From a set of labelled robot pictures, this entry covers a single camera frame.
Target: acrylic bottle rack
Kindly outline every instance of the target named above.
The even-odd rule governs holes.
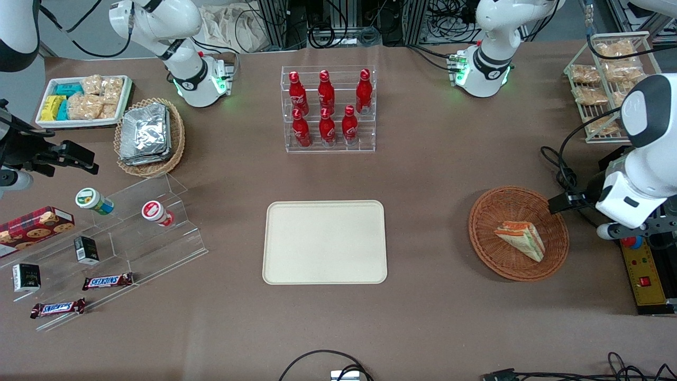
[[[344,109],[348,104],[355,106],[359,72],[369,69],[372,82],[372,108],[368,114],[357,114],[357,144],[347,146],[343,142],[341,120]],[[332,120],[336,124],[336,145],[330,148],[322,146],[320,139],[320,99],[318,97],[318,85],[320,84],[320,71],[329,72],[330,80],[334,86],[336,102]],[[292,128],[292,101],[289,96],[289,72],[296,71],[299,79],[305,87],[310,111],[305,116],[310,128],[313,144],[304,148],[299,145],[294,137]],[[284,124],[284,144],[289,153],[340,153],[340,152],[373,152],[376,150],[376,67],[374,65],[351,65],[351,66],[283,66],[280,77],[280,89],[282,95],[282,123]]]
[[[204,248],[197,226],[188,220],[179,195],[186,188],[174,177],[163,174],[138,182],[108,196],[115,202],[111,214],[93,213],[94,225],[56,241],[40,246],[24,255],[12,254],[0,266],[0,279],[4,289],[12,289],[12,265],[32,263],[40,266],[42,285],[33,293],[15,293],[15,302],[25,306],[26,318],[36,303],[52,304],[72,302],[85,298],[85,314],[101,305],[133,291],[208,251]],[[141,206],[151,199],[160,201],[174,214],[174,223],[161,227],[141,216]],[[77,262],[73,239],[85,236],[95,240],[99,263]],[[110,287],[83,291],[85,277],[103,277],[133,273],[134,283],[126,287]],[[36,320],[37,330],[49,330],[80,315],[76,313],[54,315]]]

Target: white tray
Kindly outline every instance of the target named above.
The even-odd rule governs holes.
[[[50,79],[47,84],[47,89],[43,94],[42,102],[40,102],[40,108],[38,108],[38,113],[35,115],[35,124],[39,125],[45,129],[72,129],[72,128],[83,128],[83,127],[102,127],[110,126],[115,127],[118,123],[118,120],[123,117],[123,113],[127,108],[127,100],[129,99],[129,93],[131,92],[132,80],[126,75],[104,75],[103,77],[117,77],[122,78],[123,83],[123,92],[120,94],[120,100],[118,100],[118,108],[115,111],[115,116],[113,118],[105,119],[93,119],[90,121],[42,121],[40,120],[40,113],[43,108],[45,108],[45,102],[47,97],[54,95],[54,89],[56,85],[61,85],[63,83],[78,83],[84,77],[71,77],[71,78],[56,78]]]
[[[266,283],[369,284],[381,283],[387,275],[380,202],[291,201],[268,207]]]

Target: snickers bar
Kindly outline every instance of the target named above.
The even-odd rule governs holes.
[[[118,286],[124,287],[127,285],[131,285],[132,283],[134,283],[132,273],[111,275],[109,277],[85,278],[85,285],[83,286],[83,291],[87,291],[90,288],[105,288]]]
[[[45,317],[50,315],[58,315],[61,313],[83,313],[85,312],[85,299],[76,300],[75,302],[56,303],[56,304],[41,304],[38,303],[30,312],[30,318],[36,319],[38,317]]]

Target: aluminum foil package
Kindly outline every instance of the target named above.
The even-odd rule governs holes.
[[[120,160],[127,165],[166,161],[172,155],[169,109],[160,103],[125,113],[121,129]]]

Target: sandwich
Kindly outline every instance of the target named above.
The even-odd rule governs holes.
[[[546,249],[532,223],[505,221],[502,226],[494,230],[494,233],[536,262],[543,260]]]

